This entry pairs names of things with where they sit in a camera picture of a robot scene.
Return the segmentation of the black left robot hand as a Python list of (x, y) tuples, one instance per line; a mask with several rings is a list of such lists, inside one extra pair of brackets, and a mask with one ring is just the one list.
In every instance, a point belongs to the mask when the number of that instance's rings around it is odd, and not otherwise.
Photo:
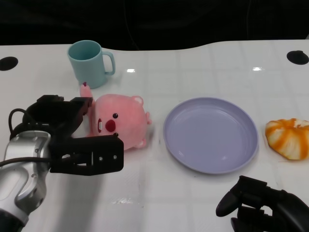
[(79, 128), (92, 101), (92, 97), (75, 97), (65, 101), (59, 95), (43, 95), (26, 109), (22, 123), (64, 140)]

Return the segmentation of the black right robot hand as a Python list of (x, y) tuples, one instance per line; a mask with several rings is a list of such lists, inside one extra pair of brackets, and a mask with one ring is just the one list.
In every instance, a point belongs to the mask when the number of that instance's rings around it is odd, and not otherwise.
[(235, 232), (307, 232), (309, 207), (294, 194), (276, 190), (266, 182), (240, 176), (238, 182), (221, 199), (216, 215), (231, 218)]

